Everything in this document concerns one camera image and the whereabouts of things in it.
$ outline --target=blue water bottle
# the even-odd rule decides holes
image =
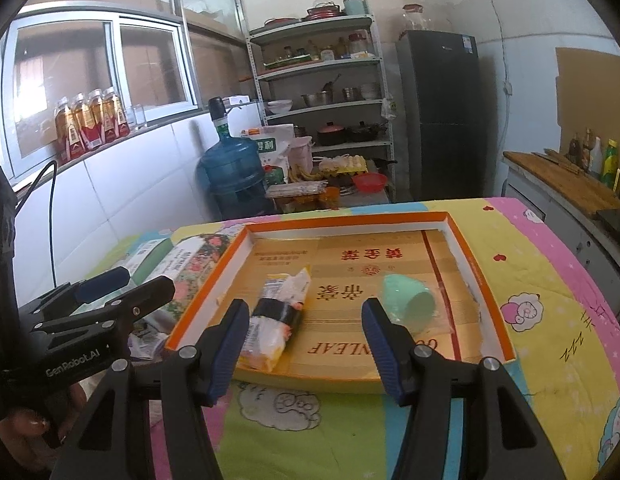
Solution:
[[[220,97],[210,99],[208,106],[219,142],[203,153],[197,164],[199,186],[215,199],[223,220],[271,213],[256,142],[231,137],[228,115]]]

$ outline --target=red stripe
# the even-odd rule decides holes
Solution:
[[[452,316],[452,307],[450,306],[450,298],[447,296],[447,290],[445,290],[445,283],[443,283],[443,278],[441,273],[439,272],[439,266],[437,266],[437,262],[434,259],[434,254],[432,253],[432,247],[430,247],[429,241],[427,240],[427,235],[425,231],[421,231],[423,235],[423,241],[426,244],[427,256],[429,256],[430,263],[432,264],[432,270],[434,270],[434,274],[437,277],[437,282],[439,282],[439,290],[441,291],[441,295],[443,296],[443,303],[445,303],[445,310],[447,311],[447,318],[450,320],[450,324],[452,325],[452,334],[450,337],[452,339],[452,349],[455,353],[455,360],[461,361],[461,349],[459,348],[459,339],[456,336],[456,326],[455,326],[455,318]]]

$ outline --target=metal screw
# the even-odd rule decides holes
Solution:
[[[500,368],[501,363],[498,359],[495,359],[494,357],[486,357],[484,359],[484,366],[488,368],[488,370],[493,372],[494,370],[498,370]]]
[[[112,370],[122,372],[127,368],[127,359],[117,359],[112,363]]]
[[[195,355],[197,355],[197,349],[193,346],[184,346],[179,350],[179,357],[183,359],[192,359]]]
[[[432,348],[427,345],[417,345],[414,348],[414,354],[417,357],[430,357],[432,355]]]

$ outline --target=black refrigerator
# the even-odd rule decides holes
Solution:
[[[487,133],[474,38],[408,30],[397,54],[412,198],[482,196]]]

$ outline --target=refrigerator door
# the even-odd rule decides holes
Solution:
[[[421,124],[421,189],[414,200],[483,195],[485,153],[478,133],[465,124]]]
[[[479,59],[472,36],[432,30],[408,32],[424,124],[471,124],[480,120]]]

